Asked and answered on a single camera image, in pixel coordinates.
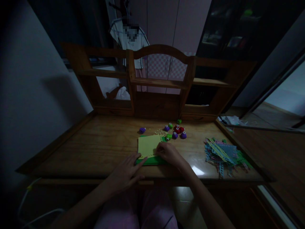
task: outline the white shirt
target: white shirt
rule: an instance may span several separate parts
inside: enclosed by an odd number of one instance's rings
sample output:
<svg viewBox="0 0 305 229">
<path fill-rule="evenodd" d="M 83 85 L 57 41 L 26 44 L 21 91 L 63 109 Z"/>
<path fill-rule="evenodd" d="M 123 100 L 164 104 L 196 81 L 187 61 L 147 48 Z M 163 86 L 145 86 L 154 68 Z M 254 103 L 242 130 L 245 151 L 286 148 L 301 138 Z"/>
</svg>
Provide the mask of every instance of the white shirt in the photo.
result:
<svg viewBox="0 0 305 229">
<path fill-rule="evenodd" d="M 139 49 L 149 46 L 147 37 L 141 27 L 139 29 L 130 26 L 124 26 L 122 19 L 116 19 L 112 22 L 110 27 L 110 34 L 118 43 L 121 49 L 131 49 L 138 51 Z M 126 59 L 123 59 L 123 65 L 126 66 Z M 143 68 L 143 57 L 134 60 L 135 68 Z"/>
</svg>

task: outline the pink wardrobe door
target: pink wardrobe door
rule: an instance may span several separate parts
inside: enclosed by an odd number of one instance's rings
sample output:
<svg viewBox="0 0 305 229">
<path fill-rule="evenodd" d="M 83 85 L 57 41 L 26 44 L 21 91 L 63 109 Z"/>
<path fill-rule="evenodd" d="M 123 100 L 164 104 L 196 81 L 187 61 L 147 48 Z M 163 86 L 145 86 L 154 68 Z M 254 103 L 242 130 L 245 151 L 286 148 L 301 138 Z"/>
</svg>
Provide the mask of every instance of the pink wardrobe door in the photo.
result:
<svg viewBox="0 0 305 229">
<path fill-rule="evenodd" d="M 178 0 L 147 0 L 147 38 L 151 45 L 173 45 Z M 147 76 L 168 79 L 171 57 L 154 54 L 147 57 Z M 148 87 L 148 92 L 166 93 L 164 87 Z"/>
<path fill-rule="evenodd" d="M 173 47 L 187 56 L 196 55 L 210 5 L 211 0 L 180 0 Z M 172 57 L 168 79 L 183 81 L 186 67 Z M 180 89 L 168 88 L 166 93 L 179 94 Z"/>
</svg>

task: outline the white cable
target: white cable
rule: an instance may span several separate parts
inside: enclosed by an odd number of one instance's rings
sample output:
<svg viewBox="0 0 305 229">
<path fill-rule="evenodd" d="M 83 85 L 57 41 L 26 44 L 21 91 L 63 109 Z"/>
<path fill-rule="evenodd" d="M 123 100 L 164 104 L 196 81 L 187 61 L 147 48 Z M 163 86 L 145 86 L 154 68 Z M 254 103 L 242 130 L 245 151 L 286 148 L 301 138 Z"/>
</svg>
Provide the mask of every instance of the white cable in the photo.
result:
<svg viewBox="0 0 305 229">
<path fill-rule="evenodd" d="M 35 221 L 41 219 L 42 217 L 44 217 L 44 216 L 46 216 L 46 215 L 49 215 L 49 214 L 53 213 L 53 212 L 65 212 L 65 210 L 62 209 L 62 208 L 57 208 L 57 209 L 54 209 L 54 210 L 52 210 L 52 211 L 49 211 L 49 212 L 47 212 L 47 213 L 45 213 L 45 214 L 43 214 L 43 215 L 37 217 L 36 219 L 32 220 L 31 222 L 27 223 L 26 225 L 24 225 L 24 226 L 22 227 L 22 229 L 26 228 L 27 226 L 29 226 L 30 224 L 34 223 Z"/>
<path fill-rule="evenodd" d="M 24 201 L 25 201 L 25 199 L 26 199 L 26 197 L 27 197 L 29 191 L 30 191 L 31 188 L 32 188 L 32 185 L 35 184 L 35 183 L 36 183 L 37 181 L 39 181 L 40 179 L 41 179 L 41 178 L 38 178 L 38 179 L 34 180 L 34 181 L 27 187 L 27 190 L 26 190 L 26 192 L 25 192 L 25 194 L 24 194 L 24 196 L 23 196 L 23 198 L 22 198 L 22 201 L 21 201 L 21 203 L 20 203 L 20 206 L 19 206 L 19 208 L 18 208 L 18 212 L 17 212 L 18 219 L 19 219 L 19 221 L 20 221 L 22 224 L 25 224 L 25 225 L 22 227 L 22 229 L 23 229 L 23 228 L 26 228 L 26 227 L 28 227 L 28 226 L 30 226 L 30 224 L 34 223 L 35 221 L 41 219 L 42 217 L 44 217 L 44 216 L 46 216 L 46 215 L 49 215 L 49 214 L 53 213 L 53 212 L 65 212 L 64 209 L 62 209 L 62 208 L 57 208 L 57 209 L 54 209 L 54 210 L 52 210 L 52 211 L 49 211 L 49 212 L 47 212 L 47 213 L 45 213 L 45 214 L 43 214 L 43 215 L 37 217 L 36 219 L 32 220 L 32 221 L 29 222 L 29 223 L 26 223 L 23 219 L 20 218 L 21 208 L 22 208 L 22 206 L 23 206 L 23 204 L 24 204 Z"/>
<path fill-rule="evenodd" d="M 34 183 L 36 183 L 36 182 L 39 181 L 40 179 L 41 179 L 41 177 L 38 178 L 38 179 L 36 179 L 36 180 L 34 180 L 28 187 L 31 187 Z M 23 203 L 24 203 L 24 201 L 25 201 L 25 198 L 26 198 L 26 196 L 28 195 L 28 193 L 29 193 L 29 189 L 27 188 L 27 190 L 26 190 L 26 192 L 25 192 L 25 194 L 24 194 L 24 196 L 23 196 L 23 198 L 22 198 L 22 201 L 21 201 L 21 203 L 20 203 L 20 206 L 19 206 L 19 208 L 18 208 L 18 212 L 17 212 L 18 218 L 19 218 L 19 216 L 20 216 L 20 212 L 21 212 L 22 205 L 23 205 Z"/>
</svg>

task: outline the yellow paper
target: yellow paper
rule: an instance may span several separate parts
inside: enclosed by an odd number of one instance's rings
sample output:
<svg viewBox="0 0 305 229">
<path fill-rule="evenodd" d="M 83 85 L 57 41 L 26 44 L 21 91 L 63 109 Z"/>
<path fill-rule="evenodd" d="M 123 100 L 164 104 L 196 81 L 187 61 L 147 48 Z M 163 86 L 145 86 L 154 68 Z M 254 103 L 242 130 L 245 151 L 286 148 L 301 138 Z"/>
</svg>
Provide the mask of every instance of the yellow paper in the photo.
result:
<svg viewBox="0 0 305 229">
<path fill-rule="evenodd" d="M 141 154 L 139 159 L 144 157 L 154 157 L 159 142 L 162 141 L 160 135 L 152 135 L 147 137 L 139 137 L 138 152 Z"/>
</svg>

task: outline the wardrobe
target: wardrobe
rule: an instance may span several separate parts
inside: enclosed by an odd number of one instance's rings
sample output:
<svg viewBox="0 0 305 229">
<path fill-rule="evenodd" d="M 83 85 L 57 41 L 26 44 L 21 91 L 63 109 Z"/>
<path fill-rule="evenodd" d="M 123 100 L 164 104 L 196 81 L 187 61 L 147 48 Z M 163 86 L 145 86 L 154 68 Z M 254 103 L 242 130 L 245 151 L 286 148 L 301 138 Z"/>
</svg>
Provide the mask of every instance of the wardrobe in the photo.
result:
<svg viewBox="0 0 305 229">
<path fill-rule="evenodd" d="M 139 23 L 151 45 L 173 46 L 196 55 L 211 0 L 130 0 L 132 18 Z M 186 65 L 163 54 L 145 59 L 147 77 L 183 81 Z M 179 94 L 180 89 L 148 87 L 148 92 Z"/>
</svg>

